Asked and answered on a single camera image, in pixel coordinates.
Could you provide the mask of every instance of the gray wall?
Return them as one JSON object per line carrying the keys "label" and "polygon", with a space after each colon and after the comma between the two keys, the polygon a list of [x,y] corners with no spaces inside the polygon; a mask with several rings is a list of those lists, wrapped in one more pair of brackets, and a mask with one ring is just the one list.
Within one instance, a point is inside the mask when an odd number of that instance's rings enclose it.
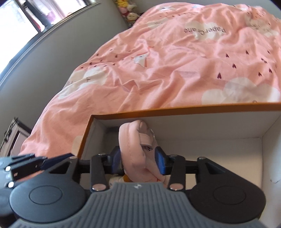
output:
{"label": "gray wall", "polygon": [[281,11],[270,0],[189,0],[189,1],[174,1],[174,0],[133,0],[139,7],[140,12],[145,12],[149,8],[166,2],[189,2],[200,5],[210,5],[215,3],[225,3],[234,5],[243,3],[250,6],[261,6],[274,16],[281,18]]}
{"label": "gray wall", "polygon": [[14,116],[33,128],[72,71],[127,28],[114,2],[102,0],[58,26],[32,48],[0,87],[0,141]]}

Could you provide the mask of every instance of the pink duvet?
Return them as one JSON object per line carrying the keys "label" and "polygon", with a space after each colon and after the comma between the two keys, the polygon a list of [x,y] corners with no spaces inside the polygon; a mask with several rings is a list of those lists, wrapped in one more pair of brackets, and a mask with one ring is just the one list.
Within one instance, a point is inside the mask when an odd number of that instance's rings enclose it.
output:
{"label": "pink duvet", "polygon": [[22,153],[77,154],[91,114],[280,102],[280,28],[260,7],[155,6],[72,73]]}

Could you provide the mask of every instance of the metal screw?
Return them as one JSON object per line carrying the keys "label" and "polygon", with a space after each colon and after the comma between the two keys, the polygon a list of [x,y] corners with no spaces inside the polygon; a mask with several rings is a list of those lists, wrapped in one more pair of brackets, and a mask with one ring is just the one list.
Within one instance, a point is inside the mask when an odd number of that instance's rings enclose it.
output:
{"label": "metal screw", "polygon": [[170,185],[170,189],[173,191],[180,191],[183,189],[183,185],[180,183],[174,183]]}
{"label": "metal screw", "polygon": [[106,189],[106,186],[104,184],[94,184],[92,186],[92,189],[95,191],[104,191]]}
{"label": "metal screw", "polygon": [[141,184],[136,184],[136,185],[134,185],[134,188],[135,188],[135,189],[139,189],[139,188],[141,188],[141,187],[142,187]]}
{"label": "metal screw", "polygon": [[8,184],[8,187],[9,187],[9,188],[14,187],[14,182],[10,182],[10,183]]}

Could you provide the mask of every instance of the window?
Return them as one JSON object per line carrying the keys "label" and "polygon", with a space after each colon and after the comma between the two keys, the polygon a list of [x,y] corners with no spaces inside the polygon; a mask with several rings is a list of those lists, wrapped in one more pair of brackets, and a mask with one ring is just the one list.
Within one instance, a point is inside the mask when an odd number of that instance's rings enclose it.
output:
{"label": "window", "polygon": [[0,7],[0,72],[38,34],[20,7],[9,0]]}
{"label": "window", "polygon": [[4,4],[0,5],[0,80],[7,72],[5,67],[11,59],[34,36],[40,37],[62,19],[95,2],[95,0],[4,1]]}

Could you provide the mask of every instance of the plush toy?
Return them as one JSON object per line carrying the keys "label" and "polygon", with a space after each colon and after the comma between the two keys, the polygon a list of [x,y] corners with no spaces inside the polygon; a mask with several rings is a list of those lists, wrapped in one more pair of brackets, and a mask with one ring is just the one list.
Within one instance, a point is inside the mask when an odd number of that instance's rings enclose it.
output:
{"label": "plush toy", "polygon": [[139,18],[139,15],[136,14],[136,13],[128,13],[128,15],[127,15],[128,23],[129,23],[129,25],[131,25],[131,26],[136,22],[136,20],[137,20],[138,18]]}
{"label": "plush toy", "polygon": [[127,0],[117,0],[117,5],[118,7],[128,7],[129,3]]}
{"label": "plush toy", "polygon": [[121,151],[124,176],[114,176],[114,182],[163,182],[169,183],[169,176],[160,173],[155,161],[157,141],[153,131],[142,120],[122,124],[119,128],[119,146]]}
{"label": "plush toy", "polygon": [[130,27],[136,22],[139,18],[137,14],[137,5],[134,4],[131,0],[113,0],[118,6],[118,9],[122,16],[127,20]]}

